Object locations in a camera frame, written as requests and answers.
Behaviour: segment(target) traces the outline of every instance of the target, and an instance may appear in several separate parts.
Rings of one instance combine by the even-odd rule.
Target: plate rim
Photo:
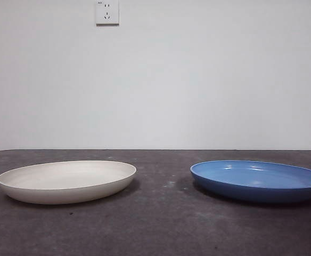
[[[14,186],[9,186],[3,182],[0,181],[0,185],[1,186],[4,186],[4,187],[8,187],[8,188],[13,188],[13,189],[23,189],[23,190],[44,190],[44,191],[53,191],[53,190],[68,190],[68,189],[83,189],[83,188],[90,188],[90,187],[96,187],[96,186],[102,186],[102,185],[108,185],[108,184],[111,184],[111,183],[115,183],[115,182],[118,182],[118,181],[123,181],[123,180],[126,180],[126,179],[129,179],[131,177],[133,177],[135,174],[136,174],[136,167],[131,165],[131,164],[128,164],[128,163],[124,163],[124,162],[119,162],[119,161],[107,161],[107,160],[75,160],[75,161],[60,161],[60,162],[49,162],[49,163],[42,163],[42,164],[33,164],[33,165],[27,165],[27,166],[22,166],[22,167],[18,167],[18,168],[15,168],[15,169],[11,169],[11,170],[8,170],[6,172],[3,172],[0,174],[0,177],[2,175],[5,175],[11,171],[16,171],[18,169],[22,169],[22,168],[26,168],[26,167],[32,167],[32,166],[37,166],[37,165],[47,165],[47,164],[56,164],[56,163],[73,163],[73,162],[111,162],[111,163],[121,163],[121,164],[126,164],[126,165],[129,165],[131,167],[133,167],[134,171],[131,175],[123,178],[123,179],[119,179],[119,180],[115,180],[115,181],[110,181],[110,182],[106,182],[106,183],[102,183],[102,184],[95,184],[95,185],[90,185],[90,186],[84,186],[84,187],[73,187],[73,188],[20,188],[20,187],[14,187]]]
[[[309,187],[304,187],[304,188],[275,188],[275,187],[260,187],[260,186],[246,186],[246,185],[240,185],[240,184],[235,184],[235,183],[229,183],[229,182],[223,182],[223,181],[218,181],[218,180],[213,180],[213,179],[208,179],[206,177],[203,177],[196,172],[193,171],[193,168],[196,165],[204,164],[204,163],[211,163],[211,162],[252,162],[252,163],[263,163],[263,164],[276,164],[276,165],[284,165],[284,166],[289,166],[289,167],[294,167],[294,168],[299,168],[299,169],[305,169],[307,171],[311,171],[311,169],[305,168],[305,167],[300,167],[296,165],[289,165],[289,164],[281,164],[281,163],[273,163],[273,162],[262,162],[262,161],[252,161],[252,160],[211,160],[211,161],[204,161],[200,163],[196,163],[190,167],[190,171],[192,174],[197,175],[203,179],[213,181],[213,182],[219,182],[222,184],[227,184],[227,185],[232,185],[232,186],[240,186],[240,187],[245,187],[245,188],[257,188],[257,189],[311,189],[311,186]]]

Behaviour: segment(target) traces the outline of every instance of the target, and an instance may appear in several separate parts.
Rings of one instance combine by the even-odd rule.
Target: outlet cover plate
[[[119,25],[119,0],[96,0],[96,25]]]

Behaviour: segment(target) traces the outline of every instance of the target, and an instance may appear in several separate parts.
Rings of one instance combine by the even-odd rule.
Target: plate
[[[197,183],[214,193],[261,203],[311,199],[311,170],[255,161],[209,161],[195,164]]]
[[[135,173],[134,166],[121,162],[57,162],[4,172],[0,186],[26,203],[71,204],[110,196],[126,188]]]

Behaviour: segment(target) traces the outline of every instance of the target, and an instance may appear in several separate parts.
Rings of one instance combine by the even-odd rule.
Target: electrical outlet
[[[96,25],[119,24],[119,0],[96,1]]]

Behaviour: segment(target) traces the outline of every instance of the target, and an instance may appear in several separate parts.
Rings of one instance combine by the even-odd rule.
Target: gray floor
[[[71,205],[33,205],[0,190],[0,256],[311,255],[311,201],[252,204],[193,183],[190,166],[250,159],[311,169],[311,151],[8,150],[0,173],[74,160],[122,161],[136,179],[113,196]]]

